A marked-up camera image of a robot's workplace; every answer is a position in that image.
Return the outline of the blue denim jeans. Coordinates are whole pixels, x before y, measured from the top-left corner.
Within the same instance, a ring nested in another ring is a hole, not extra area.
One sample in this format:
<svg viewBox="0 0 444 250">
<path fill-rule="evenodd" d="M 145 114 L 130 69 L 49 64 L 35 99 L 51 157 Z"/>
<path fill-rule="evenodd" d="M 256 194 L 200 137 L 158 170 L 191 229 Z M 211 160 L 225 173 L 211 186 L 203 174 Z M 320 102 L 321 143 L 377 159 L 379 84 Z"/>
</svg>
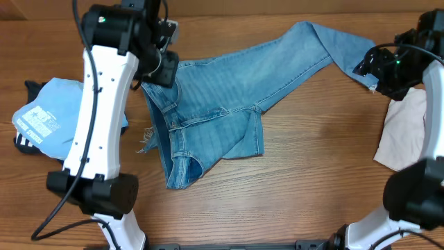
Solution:
<svg viewBox="0 0 444 250">
<path fill-rule="evenodd" d="M 256 46 L 178 65 L 169 88 L 142 83 L 152 126 L 145 150 L 158 149 L 166 187 L 188 188 L 219 160 L 264 152 L 261 116 L 322 68 L 335 64 L 368 89 L 377 80 L 355 74 L 373 41 L 311 22 Z"/>
</svg>

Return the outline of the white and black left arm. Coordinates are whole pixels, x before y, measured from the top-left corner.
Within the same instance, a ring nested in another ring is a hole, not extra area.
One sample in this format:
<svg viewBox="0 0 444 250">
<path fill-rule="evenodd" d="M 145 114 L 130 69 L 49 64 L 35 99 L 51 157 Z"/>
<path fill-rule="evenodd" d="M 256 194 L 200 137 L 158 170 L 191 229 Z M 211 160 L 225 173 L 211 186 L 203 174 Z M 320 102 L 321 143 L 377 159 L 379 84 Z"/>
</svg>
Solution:
<svg viewBox="0 0 444 250">
<path fill-rule="evenodd" d="M 69 154 L 46 186 L 98 224 L 109 249 L 149 247 L 133 210 L 139 181 L 121 173 L 119 141 L 130 90 L 173 85 L 179 58 L 168 47 L 178 23 L 160 14 L 167 8 L 165 1 L 122 1 L 74 17 L 85 47 L 83 95 Z"/>
</svg>

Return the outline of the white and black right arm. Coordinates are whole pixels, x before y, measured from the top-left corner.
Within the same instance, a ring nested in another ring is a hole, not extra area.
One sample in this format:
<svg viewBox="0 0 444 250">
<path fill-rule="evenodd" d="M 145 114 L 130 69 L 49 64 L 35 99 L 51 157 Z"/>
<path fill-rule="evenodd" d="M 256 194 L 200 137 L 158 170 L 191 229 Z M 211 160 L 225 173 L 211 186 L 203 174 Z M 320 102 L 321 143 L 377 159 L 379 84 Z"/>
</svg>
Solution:
<svg viewBox="0 0 444 250">
<path fill-rule="evenodd" d="M 387 180 L 382 206 L 341 227 L 318 249 L 390 249 L 405 236 L 422 237 L 443 225 L 443 10 L 422 14 L 415 29 L 369 49 L 354 72 L 373 75 L 376 90 L 394 101 L 422 83 L 424 138 L 418 160 Z"/>
</svg>

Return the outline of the beige folded cloth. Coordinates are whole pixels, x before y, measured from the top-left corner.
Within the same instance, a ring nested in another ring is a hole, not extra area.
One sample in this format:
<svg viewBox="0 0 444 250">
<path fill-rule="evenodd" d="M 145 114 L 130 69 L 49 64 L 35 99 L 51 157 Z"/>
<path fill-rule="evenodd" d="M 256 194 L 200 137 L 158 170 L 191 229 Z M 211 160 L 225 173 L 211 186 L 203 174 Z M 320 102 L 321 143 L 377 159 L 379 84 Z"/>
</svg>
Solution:
<svg viewBox="0 0 444 250">
<path fill-rule="evenodd" d="M 420 157 L 425 136 L 426 92 L 410 88 L 401 101 L 390 101 L 374 160 L 400 171 Z"/>
</svg>

